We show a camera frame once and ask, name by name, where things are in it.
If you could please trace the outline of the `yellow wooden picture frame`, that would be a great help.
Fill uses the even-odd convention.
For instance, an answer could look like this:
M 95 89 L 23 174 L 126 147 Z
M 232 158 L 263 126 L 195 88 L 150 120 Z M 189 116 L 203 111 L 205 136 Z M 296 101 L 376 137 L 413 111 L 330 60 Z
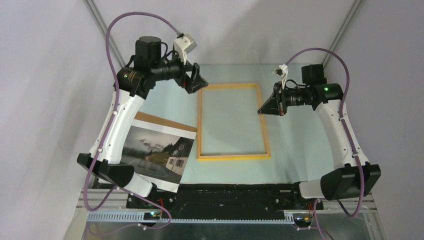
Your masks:
M 202 155 L 202 137 L 203 137 L 203 91 L 221 90 L 221 89 L 255 89 L 257 105 L 260 107 L 264 102 L 262 91 L 257 83 L 214 83 L 201 89 L 197 96 L 197 145 L 196 159 L 198 161 L 234 161 L 234 160 L 265 160 L 270 159 L 271 147 L 266 119 L 260 115 L 260 125 L 263 137 L 265 153 L 261 154 L 233 154 L 233 155 Z

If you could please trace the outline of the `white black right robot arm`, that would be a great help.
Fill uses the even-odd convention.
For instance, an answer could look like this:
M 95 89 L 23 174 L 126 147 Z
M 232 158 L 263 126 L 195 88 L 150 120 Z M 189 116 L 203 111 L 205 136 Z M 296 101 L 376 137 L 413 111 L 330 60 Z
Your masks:
M 381 169 L 370 164 L 353 134 L 341 86 L 327 82 L 322 64 L 303 66 L 302 83 L 295 87 L 286 86 L 287 65 L 279 65 L 273 73 L 280 81 L 257 113 L 284 116 L 289 107 L 311 106 L 324 127 L 333 158 L 333 171 L 316 180 L 298 182 L 298 191 L 290 196 L 291 204 L 304 209 L 311 199 L 334 201 L 367 196 L 380 178 Z

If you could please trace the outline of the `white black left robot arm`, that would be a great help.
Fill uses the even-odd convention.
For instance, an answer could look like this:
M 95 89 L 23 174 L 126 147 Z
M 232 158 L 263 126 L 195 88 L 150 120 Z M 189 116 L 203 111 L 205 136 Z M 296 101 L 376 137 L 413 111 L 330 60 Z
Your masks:
M 189 94 L 208 86 L 200 75 L 200 66 L 188 61 L 188 53 L 197 46 L 189 34 L 180 34 L 166 54 L 162 54 L 162 44 L 155 36 L 142 36 L 135 42 L 135 54 L 115 75 L 112 103 L 98 139 L 88 153 L 80 153 L 76 160 L 96 177 L 139 195 L 138 201 L 145 208 L 153 208 L 158 202 L 153 184 L 137 174 L 132 165 L 121 163 L 137 112 L 159 81 L 175 80 Z

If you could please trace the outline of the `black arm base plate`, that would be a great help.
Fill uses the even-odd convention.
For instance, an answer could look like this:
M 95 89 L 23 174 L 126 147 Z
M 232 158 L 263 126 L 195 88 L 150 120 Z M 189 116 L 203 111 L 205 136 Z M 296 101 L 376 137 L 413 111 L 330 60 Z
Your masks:
M 313 213 L 314 200 L 301 197 L 297 183 L 181 184 L 177 192 L 154 189 L 145 202 L 128 196 L 128 209 L 168 210 L 172 220 L 273 221 L 285 211 Z

